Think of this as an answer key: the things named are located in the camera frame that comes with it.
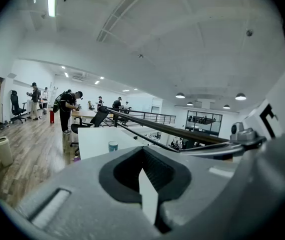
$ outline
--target window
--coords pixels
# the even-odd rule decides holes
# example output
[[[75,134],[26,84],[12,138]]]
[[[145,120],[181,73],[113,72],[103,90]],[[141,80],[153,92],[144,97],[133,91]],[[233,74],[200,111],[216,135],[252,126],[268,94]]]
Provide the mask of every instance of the window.
[[[218,136],[223,115],[188,110],[185,130]]]

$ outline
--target teal cup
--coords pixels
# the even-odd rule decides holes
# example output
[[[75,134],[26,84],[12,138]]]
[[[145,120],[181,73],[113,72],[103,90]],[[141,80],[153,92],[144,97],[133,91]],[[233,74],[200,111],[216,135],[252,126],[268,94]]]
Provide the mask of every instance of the teal cup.
[[[118,150],[118,142],[117,141],[109,141],[108,143],[109,152],[113,152]]]

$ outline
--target metal railing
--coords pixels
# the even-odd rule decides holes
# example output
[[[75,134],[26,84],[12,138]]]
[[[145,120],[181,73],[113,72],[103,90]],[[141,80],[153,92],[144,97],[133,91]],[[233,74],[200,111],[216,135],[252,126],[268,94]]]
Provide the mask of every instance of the metal railing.
[[[155,129],[156,131],[159,131],[162,133],[170,134],[173,136],[177,136],[177,137],[187,139],[190,141],[202,143],[205,145],[212,145],[212,144],[219,144],[219,143],[228,142],[228,140],[224,139],[224,138],[210,136],[210,135],[207,135],[207,134],[201,133],[201,132],[190,132],[187,130],[177,129],[177,128],[171,127],[171,126],[167,125],[166,123],[164,123],[165,122],[164,120],[163,120],[163,122],[161,122],[161,121],[159,122],[158,117],[156,117],[156,119],[150,120],[150,118],[146,118],[146,116],[145,116],[145,118],[141,118],[144,116],[142,116],[142,115],[141,116],[133,116],[133,115],[121,112],[124,109],[107,108],[107,110],[109,111],[110,114],[113,114],[114,117],[113,117],[113,119],[106,117],[106,119],[104,121],[104,123],[106,125],[108,125],[110,127],[111,126],[115,126],[115,127],[121,126],[121,127],[125,128],[126,130],[134,133],[135,135],[137,135],[143,139],[145,139],[145,137],[143,135],[141,135],[137,132],[134,132],[126,124],[128,122],[134,122],[134,123],[136,123],[135,125],[146,126],[146,127]],[[145,113],[145,112],[141,112],[141,111],[135,111],[135,112],[139,112],[139,113],[143,113],[143,114],[152,114],[152,113],[147,113],[147,112]],[[172,150],[172,148],[164,146],[164,145],[162,145],[156,141],[153,144],[160,146],[164,149]]]
[[[163,125],[174,124],[176,121],[176,116],[170,115],[170,114],[157,114],[157,113],[120,109],[120,108],[108,108],[108,110],[110,110],[109,112],[111,114],[115,115],[113,117],[114,121],[117,121],[118,123],[121,123],[122,125],[127,126],[127,127],[141,126],[141,124],[131,120],[130,118],[126,117],[126,115],[129,115],[137,119],[143,119],[149,122],[154,122],[154,123],[163,124]],[[111,122],[108,119],[104,123],[106,124],[105,126],[117,127],[117,124],[115,124],[114,122]]]

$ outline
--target trash can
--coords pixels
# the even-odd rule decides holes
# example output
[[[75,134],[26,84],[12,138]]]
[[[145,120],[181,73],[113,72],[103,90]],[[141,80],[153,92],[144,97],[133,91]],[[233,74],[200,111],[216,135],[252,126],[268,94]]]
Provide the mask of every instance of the trash can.
[[[4,167],[13,163],[13,156],[6,136],[0,137],[0,161]]]

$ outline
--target office chair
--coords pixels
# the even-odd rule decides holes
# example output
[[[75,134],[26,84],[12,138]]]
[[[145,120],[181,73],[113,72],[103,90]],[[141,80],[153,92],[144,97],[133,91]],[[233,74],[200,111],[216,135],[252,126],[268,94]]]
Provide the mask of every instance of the office chair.
[[[80,120],[80,124],[76,124],[76,123],[73,123],[71,125],[71,130],[73,133],[75,134],[78,134],[78,128],[89,128],[91,126],[93,126],[94,128],[98,128],[102,121],[105,120],[105,118],[108,116],[108,111],[107,111],[107,107],[106,106],[100,106],[98,108],[98,111],[96,113],[96,115],[94,116],[93,119],[91,119],[90,123],[85,123],[83,122],[82,118],[81,117],[76,117]],[[73,145],[79,145],[78,142],[72,142],[70,144],[70,146],[72,147]],[[76,151],[74,152],[75,156],[77,156],[77,152],[79,151],[79,147],[76,149]]]
[[[15,90],[11,91],[10,100],[12,104],[11,113],[14,115],[14,118],[12,119],[12,123],[14,123],[15,120],[20,120],[21,123],[23,123],[22,119],[24,119],[24,121],[26,122],[26,118],[21,117],[21,113],[26,111],[25,104],[27,102],[23,103],[23,108],[19,108],[18,96]]]

